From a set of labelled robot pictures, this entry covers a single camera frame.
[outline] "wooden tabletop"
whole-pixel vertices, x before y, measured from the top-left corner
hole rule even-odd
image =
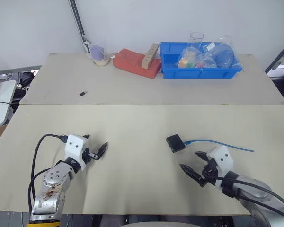
[[[36,105],[284,105],[253,55],[232,79],[155,79],[96,66],[85,54],[51,54],[21,104]]]
[[[76,174],[64,213],[237,215],[248,212],[208,184],[201,188],[180,168],[201,172],[196,142],[172,153],[165,138],[210,139],[255,152],[229,149],[234,171],[267,183],[284,198],[284,105],[109,106],[20,105],[0,138],[0,210],[28,211],[27,187],[37,142],[46,133],[91,134],[87,147],[109,148]],[[35,172],[64,159],[65,144],[42,142]],[[36,190],[41,179],[35,181]]]

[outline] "blue ethernet cable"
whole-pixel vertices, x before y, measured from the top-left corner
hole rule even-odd
[[[239,147],[235,147],[235,146],[232,146],[232,145],[229,145],[229,144],[226,144],[226,143],[221,143],[221,142],[214,141],[214,140],[188,140],[188,141],[185,141],[185,142],[184,142],[184,145],[186,146],[186,145],[191,144],[191,143],[193,143],[193,142],[211,142],[211,143],[217,143],[217,144],[225,145],[225,146],[227,146],[227,147],[235,148],[235,149],[238,149],[238,150],[244,150],[244,151],[249,151],[249,152],[255,152],[254,150],[239,148]]]

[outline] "red foam block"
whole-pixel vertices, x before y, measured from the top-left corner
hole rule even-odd
[[[153,59],[148,69],[141,67],[144,54],[122,49],[115,54],[113,65],[119,69],[154,79],[161,68],[161,59]]]

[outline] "blue plastic bin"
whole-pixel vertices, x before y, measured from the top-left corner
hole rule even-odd
[[[203,52],[203,46],[210,44],[205,42],[201,44],[200,51]],[[162,73],[164,79],[230,79],[242,70],[235,69],[179,69],[178,60],[182,51],[187,48],[187,43],[160,43],[160,56],[162,64]]]

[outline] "cup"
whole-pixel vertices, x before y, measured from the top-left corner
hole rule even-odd
[[[203,41],[204,35],[200,32],[192,32],[189,35],[188,46],[200,49],[201,43]]]
[[[104,66],[109,63],[110,58],[108,58],[107,53],[102,46],[90,44],[86,41],[83,43],[83,46],[85,48],[86,55],[91,58],[96,65]]]

